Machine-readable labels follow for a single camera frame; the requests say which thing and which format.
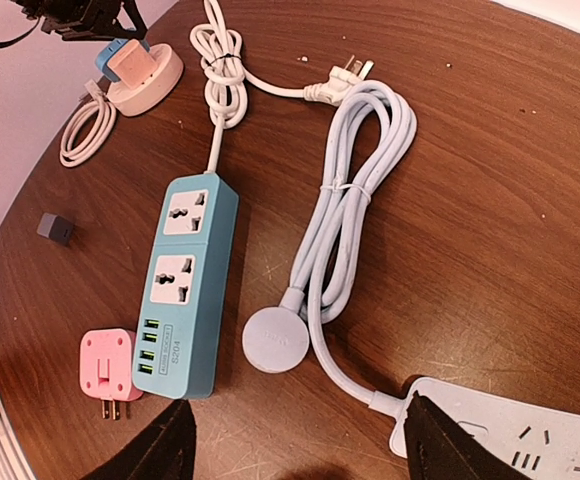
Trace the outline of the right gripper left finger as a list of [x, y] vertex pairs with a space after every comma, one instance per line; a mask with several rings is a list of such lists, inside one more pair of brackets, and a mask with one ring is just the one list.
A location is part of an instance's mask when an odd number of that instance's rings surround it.
[[192, 479], [196, 422], [187, 400], [173, 401], [131, 442], [84, 479]]

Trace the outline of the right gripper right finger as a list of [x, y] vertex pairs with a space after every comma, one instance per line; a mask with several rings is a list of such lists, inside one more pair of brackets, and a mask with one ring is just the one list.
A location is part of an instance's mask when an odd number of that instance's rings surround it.
[[520, 472], [486, 450], [427, 396], [407, 408], [405, 445], [411, 479], [519, 479]]

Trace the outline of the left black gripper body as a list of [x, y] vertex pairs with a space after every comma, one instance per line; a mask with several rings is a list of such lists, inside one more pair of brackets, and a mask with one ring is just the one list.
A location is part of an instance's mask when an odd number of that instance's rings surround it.
[[28, 19], [42, 19], [44, 33], [63, 41], [143, 40], [147, 26], [135, 1], [25, 0], [18, 1]]

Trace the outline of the small pink charger plug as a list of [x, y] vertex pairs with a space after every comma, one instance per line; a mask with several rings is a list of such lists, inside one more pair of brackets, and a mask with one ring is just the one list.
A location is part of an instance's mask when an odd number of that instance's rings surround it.
[[113, 82], [121, 82], [128, 89], [141, 86], [157, 69], [156, 61], [149, 51], [136, 39], [126, 42], [108, 60]]

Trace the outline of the blue-grey power strip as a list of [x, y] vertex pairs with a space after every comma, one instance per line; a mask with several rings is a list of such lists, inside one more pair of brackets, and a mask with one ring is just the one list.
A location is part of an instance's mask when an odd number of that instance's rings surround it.
[[580, 479], [580, 415], [523, 403], [432, 377], [406, 397], [428, 397], [490, 453], [531, 479]]

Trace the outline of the pink square plug adapter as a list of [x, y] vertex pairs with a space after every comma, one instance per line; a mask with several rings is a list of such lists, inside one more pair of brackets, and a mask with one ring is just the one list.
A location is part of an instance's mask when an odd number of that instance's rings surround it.
[[119, 420], [121, 403], [138, 400], [143, 391], [132, 381], [136, 333], [122, 328], [87, 331], [80, 342], [79, 384], [101, 401], [102, 418]]

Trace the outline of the teal power strip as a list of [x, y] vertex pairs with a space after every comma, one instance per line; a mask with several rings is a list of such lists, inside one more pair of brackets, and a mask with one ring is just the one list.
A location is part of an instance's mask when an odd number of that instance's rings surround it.
[[170, 399], [212, 394], [238, 203], [215, 173], [169, 184], [138, 318], [138, 389]]

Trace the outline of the small dark plug charger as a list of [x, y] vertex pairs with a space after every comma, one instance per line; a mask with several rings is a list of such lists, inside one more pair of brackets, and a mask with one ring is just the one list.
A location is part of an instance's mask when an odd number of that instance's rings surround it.
[[74, 230], [74, 223], [66, 218], [45, 212], [37, 226], [37, 234], [53, 242], [67, 246]]

